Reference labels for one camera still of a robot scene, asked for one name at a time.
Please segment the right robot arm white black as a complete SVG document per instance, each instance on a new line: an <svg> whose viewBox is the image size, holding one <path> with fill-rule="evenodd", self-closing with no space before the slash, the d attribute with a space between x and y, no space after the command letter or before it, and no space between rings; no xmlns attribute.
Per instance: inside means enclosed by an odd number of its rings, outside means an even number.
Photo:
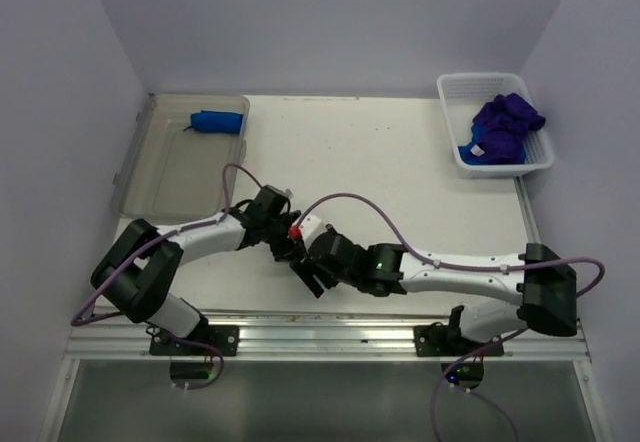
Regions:
<svg viewBox="0 0 640 442"><path fill-rule="evenodd" d="M288 233L300 260L292 269L315 296L346 284L374 297L447 292L481 296L476 307L452 309L436 337L457 354L468 354L505 332L530 329L554 337L577 333L577 275L542 244L529 243L522 254L456 256L444 262L433 253L411 253L401 244L368 248L333 229L305 235Z"/></svg>

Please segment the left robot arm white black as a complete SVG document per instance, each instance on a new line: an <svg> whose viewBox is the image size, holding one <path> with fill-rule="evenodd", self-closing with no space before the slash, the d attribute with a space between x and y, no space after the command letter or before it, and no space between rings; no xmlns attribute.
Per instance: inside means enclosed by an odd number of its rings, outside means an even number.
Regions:
<svg viewBox="0 0 640 442"><path fill-rule="evenodd" d="M265 185L257 195L211 217L185 225L129 223L91 275L92 287L133 323L148 323L170 334L185 354L208 341L204 317L171 293L180 267L218 253L264 243L274 258L289 261L295 246L289 228L301 212L288 195Z"/></svg>

